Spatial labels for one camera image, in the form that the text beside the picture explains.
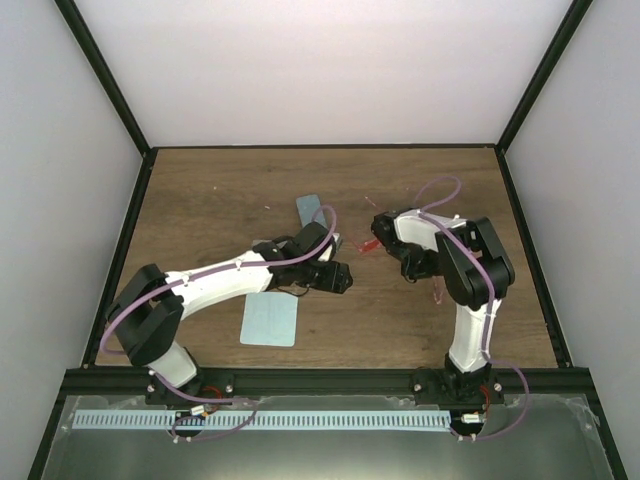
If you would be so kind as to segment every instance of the purple cable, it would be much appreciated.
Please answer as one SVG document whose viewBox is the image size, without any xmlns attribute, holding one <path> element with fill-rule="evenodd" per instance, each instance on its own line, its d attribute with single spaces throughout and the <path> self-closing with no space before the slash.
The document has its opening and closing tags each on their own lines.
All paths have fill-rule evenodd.
<svg viewBox="0 0 640 480">
<path fill-rule="evenodd" d="M 448 196 L 443 198 L 442 200 L 438 200 L 436 202 L 430 203 L 429 205 L 426 205 L 426 206 L 422 207 L 421 210 L 423 212 L 426 212 L 430 208 L 438 207 L 440 205 L 444 205 L 448 201 L 453 200 L 458 195 L 458 193 L 460 193 L 460 190 L 462 189 L 462 182 L 460 181 L 460 179 L 458 177 L 454 177 L 453 175 L 445 175 L 443 177 L 434 178 L 430 182 L 427 182 L 427 184 L 420 189 L 420 191 L 416 195 L 416 198 L 414 198 L 413 204 L 414 205 L 418 204 L 418 200 L 420 200 L 420 197 L 425 192 L 425 190 L 427 190 L 428 188 L 431 188 L 436 183 L 442 182 L 443 180 L 453 180 L 454 182 L 456 182 L 455 190 L 453 192 L 451 192 Z"/>
<path fill-rule="evenodd" d="M 422 207 L 420 209 L 420 212 L 418 213 L 418 216 L 421 219 L 423 219 L 423 220 L 435 225 L 449 240 L 451 240 L 451 242 L 469 259 L 469 261 L 478 270 L 478 272 L 480 273 L 480 276 L 482 277 L 482 279 L 487 284 L 487 288 L 489 290 L 489 299 L 487 301 L 487 313 L 486 313 L 486 317 L 485 317 L 484 328 L 482 330 L 482 341 L 481 341 L 482 356 L 488 363 L 491 363 L 493 365 L 505 365 L 505 366 L 511 368 L 514 372 L 516 372 L 518 377 L 520 377 L 520 380 L 522 381 L 522 386 L 524 387 L 524 394 L 525 394 L 524 407 L 522 408 L 522 412 L 520 412 L 520 415 L 515 420 L 515 422 L 513 422 L 508 427 L 500 430 L 499 432 L 492 433 L 490 435 L 485 435 L 483 437 L 476 437 L 476 438 L 466 437 L 466 436 L 460 435 L 458 432 L 456 432 L 455 430 L 451 429 L 451 433 L 453 433 L 458 439 L 470 440 L 470 441 L 491 440 L 491 439 L 494 439 L 494 438 L 501 437 L 502 435 L 510 432 L 515 427 L 517 427 L 520 423 L 522 423 L 522 421 L 524 420 L 524 417 L 527 414 L 527 410 L 529 409 L 529 398 L 530 398 L 529 383 L 527 382 L 527 379 L 524 376 L 524 373 L 522 373 L 522 370 L 520 370 L 516 365 L 514 365 L 514 364 L 512 364 L 510 362 L 502 361 L 502 360 L 493 360 L 491 358 L 491 356 L 489 355 L 489 331 L 491 330 L 491 324 L 492 324 L 491 312 L 492 312 L 492 309 L 493 309 L 493 302 L 495 301 L 495 296 L 496 296 L 496 291 L 495 291 L 495 288 L 493 286 L 493 282 L 491 282 L 491 278 L 489 277 L 489 274 L 484 269 L 484 267 L 480 264 L 480 262 L 478 262 L 476 257 L 474 257 L 473 254 L 471 254 L 467 250 L 467 248 L 462 244 L 462 242 L 460 240 L 458 240 L 455 237 L 455 235 L 453 235 L 449 231 L 449 229 L 447 227 L 445 227 L 442 223 L 440 223 L 436 219 L 430 217 L 426 212 L 429 208 L 436 207 L 438 205 L 442 205 L 443 203 L 446 203 L 449 200 L 451 200 L 452 198 L 454 198 L 460 192 L 460 189 L 462 187 L 462 182 L 460 181 L 459 178 L 453 177 L 453 176 L 446 176 L 446 177 L 436 178 L 435 180 L 430 181 L 429 183 L 427 183 L 424 187 L 422 187 L 420 189 L 420 192 L 418 192 L 418 195 L 416 196 L 416 201 L 418 200 L 420 195 L 422 195 L 422 192 L 424 192 L 427 188 L 429 188 L 431 185 L 433 185 L 433 184 L 435 184 L 437 182 L 440 182 L 440 181 L 442 181 L 444 179 L 451 179 L 451 180 L 455 180 L 456 181 L 457 186 L 456 186 L 455 191 L 452 194 L 450 194 L 448 197 L 446 197 L 446 198 L 444 198 L 442 200 L 438 200 L 436 202 L 430 203 L 430 204 Z"/>
<path fill-rule="evenodd" d="M 215 435 L 207 435 L 206 437 L 200 437 L 200 436 L 189 437 L 189 438 L 191 438 L 191 440 L 189 440 L 189 443 L 205 442 L 207 440 L 215 440 L 217 438 L 226 437 L 227 435 L 231 435 L 233 433 L 239 432 L 240 430 L 242 430 L 244 427 L 246 427 L 247 425 L 249 425 L 251 422 L 253 422 L 255 420 L 257 413 L 258 413 L 257 409 L 253 410 L 253 412 L 251 412 L 251 415 L 249 415 L 249 418 L 247 418 L 244 422 L 236 425 L 233 428 L 230 428 L 229 430 L 225 430 L 224 432 L 216 433 Z M 175 421 L 175 423 L 171 427 L 171 435 L 173 436 L 174 439 L 180 438 L 178 436 L 178 433 L 176 432 L 176 427 L 178 427 L 181 423 L 184 423 L 187 420 L 192 420 L 192 419 L 200 419 L 200 417 L 195 417 L 193 415 L 189 415 L 187 417 L 179 418 L 179 419 L 177 419 Z"/>
<path fill-rule="evenodd" d="M 318 245 L 316 248 L 311 250 L 309 253 L 305 253 L 301 257 L 291 258 L 289 260 L 274 260 L 272 262 L 242 262 L 240 267 L 241 268 L 244 268 L 244 267 L 284 267 L 286 265 L 294 265 L 296 263 L 304 262 L 305 260 L 309 260 L 310 258 L 314 257 L 316 254 L 320 253 L 324 249 L 324 247 L 327 246 L 327 244 L 333 238 L 333 233 L 336 231 L 336 223 L 337 223 L 337 220 L 338 220 L 338 215 L 336 214 L 336 211 L 333 209 L 333 207 L 331 205 L 322 205 L 320 208 L 318 208 L 314 212 L 313 216 L 311 217 L 311 220 L 315 220 L 316 217 L 318 216 L 318 214 L 322 210 L 327 210 L 331 214 L 331 226 L 329 227 L 329 233 L 327 233 L 327 236 L 324 237 L 324 240 L 322 240 L 320 245 Z M 198 280 L 199 278 L 207 277 L 207 276 L 212 275 L 214 273 L 222 272 L 224 270 L 230 270 L 230 269 L 233 269 L 233 268 L 237 268 L 236 265 L 233 264 L 233 263 L 231 265 L 223 265 L 221 267 L 213 267 L 213 268 L 210 268 L 209 270 L 205 270 L 204 272 L 200 272 L 200 273 L 196 273 L 195 275 L 192 275 L 191 277 L 189 277 L 189 280 L 190 281 Z"/>
</svg>

